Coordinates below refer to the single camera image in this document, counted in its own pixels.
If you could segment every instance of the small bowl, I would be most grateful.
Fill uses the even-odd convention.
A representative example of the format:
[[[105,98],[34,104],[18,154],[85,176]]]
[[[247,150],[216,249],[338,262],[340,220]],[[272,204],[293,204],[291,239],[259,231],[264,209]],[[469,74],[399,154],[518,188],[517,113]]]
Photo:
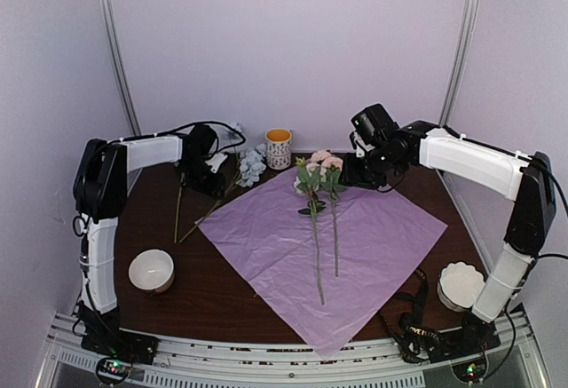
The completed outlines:
[[[438,297],[452,311],[470,309],[485,286],[483,274],[463,262],[449,264],[438,279]]]
[[[128,277],[134,286],[145,292],[165,292],[174,281],[174,261],[163,250],[146,250],[130,263]]]

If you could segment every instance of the dark wooden table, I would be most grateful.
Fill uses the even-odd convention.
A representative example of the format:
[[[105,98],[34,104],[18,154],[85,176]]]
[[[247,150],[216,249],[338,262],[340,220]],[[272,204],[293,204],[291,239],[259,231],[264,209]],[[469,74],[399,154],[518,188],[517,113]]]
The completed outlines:
[[[223,172],[232,176],[229,162]],[[267,170],[262,181],[277,175]],[[250,343],[302,343],[302,339],[255,294],[255,291],[225,261],[198,229],[185,242],[174,244],[174,221],[179,176],[172,165],[143,171],[121,216],[115,244],[115,285],[121,307],[122,327],[173,337]],[[430,295],[423,324],[434,329],[460,325],[462,316],[447,310],[438,300],[436,284],[440,271],[450,262],[465,261],[483,271],[475,247],[454,204],[433,170],[412,168],[397,190],[409,200],[441,219],[448,228],[420,267],[428,274]],[[243,194],[238,189],[228,200]],[[185,234],[193,221],[215,201],[185,190],[180,229]],[[128,268],[146,249],[166,250],[174,259],[176,279],[161,295],[150,296],[129,281]],[[412,277],[401,291],[415,293],[419,282]],[[383,307],[383,315],[396,326],[399,315],[410,305],[397,300]],[[356,340],[387,337],[373,318]]]

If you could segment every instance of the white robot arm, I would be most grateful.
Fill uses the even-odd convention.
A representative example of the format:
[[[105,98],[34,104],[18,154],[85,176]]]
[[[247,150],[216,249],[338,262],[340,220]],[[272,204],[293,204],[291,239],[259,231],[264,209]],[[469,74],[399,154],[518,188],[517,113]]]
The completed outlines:
[[[209,124],[189,123],[160,134],[106,142],[92,139],[87,143],[75,178],[73,193],[75,233],[82,237],[80,266],[83,272],[82,301],[79,318],[85,324],[83,348],[124,360],[151,363],[156,339],[119,330],[120,314],[114,292],[114,235],[118,218],[126,206],[127,175],[160,163],[175,163],[184,174],[184,186],[219,198],[225,180],[217,172],[226,154],[211,153],[217,134]],[[192,126],[189,134],[178,133]],[[244,137],[235,133],[244,143]]]
[[[345,159],[341,181],[347,186],[384,186],[389,171],[404,173],[415,165],[470,179],[515,202],[503,251],[471,310],[482,321],[494,321],[521,289],[556,214],[548,157],[512,154],[422,121],[399,128],[380,104],[351,122],[357,153]]]

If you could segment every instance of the lavender wall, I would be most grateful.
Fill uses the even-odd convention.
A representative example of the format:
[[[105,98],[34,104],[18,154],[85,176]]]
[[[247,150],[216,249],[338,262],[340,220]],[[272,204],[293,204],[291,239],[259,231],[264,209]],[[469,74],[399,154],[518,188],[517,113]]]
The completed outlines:
[[[511,150],[546,152],[568,193],[568,0],[481,0],[451,124]],[[512,204],[454,179],[489,260],[499,255]],[[543,251],[568,253],[568,224],[558,209]],[[565,386],[568,265],[541,261],[521,298],[556,387]]]
[[[71,187],[87,139],[128,133],[98,0],[0,0],[0,386],[31,386],[80,287]]]
[[[464,0],[113,0],[144,131],[238,121],[295,149],[350,147],[349,120],[382,102],[437,120]]]

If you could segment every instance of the purple cloth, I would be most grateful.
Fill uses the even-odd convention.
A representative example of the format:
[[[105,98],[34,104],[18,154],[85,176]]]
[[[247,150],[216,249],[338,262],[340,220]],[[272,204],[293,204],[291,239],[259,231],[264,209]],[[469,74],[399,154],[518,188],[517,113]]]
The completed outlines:
[[[215,211],[200,229],[260,297],[328,360],[400,288],[446,230],[446,224],[396,192],[350,188],[337,203],[339,277],[333,217],[318,215],[321,277],[316,284],[312,220],[298,214],[296,169],[253,188]]]

